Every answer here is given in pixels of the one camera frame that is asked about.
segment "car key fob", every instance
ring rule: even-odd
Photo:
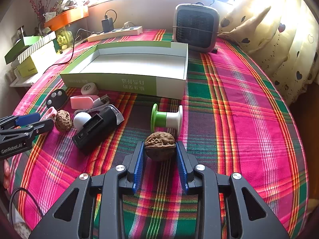
[[[57,111],[68,101],[68,96],[63,89],[57,89],[49,94],[46,100],[47,108],[54,107]]]

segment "green box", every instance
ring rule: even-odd
[[[49,66],[58,60],[54,48],[53,40],[28,56],[21,64],[17,66],[19,76],[22,78],[44,72]]]
[[[99,89],[181,100],[187,63],[188,45],[184,43],[114,42],[91,47],[60,76],[68,87],[93,82]]]
[[[31,36],[31,37],[24,37],[20,39],[13,47],[10,49],[10,51],[5,55],[4,59],[6,64],[11,63],[13,60],[17,58],[18,55],[20,55],[24,50],[26,50],[28,47],[36,43],[42,39],[41,36]]]

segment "heart pattern curtain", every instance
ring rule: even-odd
[[[303,0],[243,0],[219,33],[252,57],[288,105],[318,73],[319,25]]]

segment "spool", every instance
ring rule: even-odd
[[[95,83],[89,82],[82,87],[81,93],[82,95],[97,95],[98,88],[96,87]]]
[[[178,112],[159,112],[157,109],[157,104],[154,104],[151,116],[151,132],[154,132],[155,127],[167,127],[176,129],[177,136],[179,136],[183,122],[183,107],[180,105]]]

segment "pink object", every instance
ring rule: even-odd
[[[46,113],[44,113],[44,115],[42,116],[42,118],[40,120],[46,120],[46,119],[53,119],[56,115],[56,109],[54,107],[50,107]]]
[[[79,95],[70,98],[71,108],[74,110],[90,109],[93,106],[93,101],[98,99],[97,95]]]

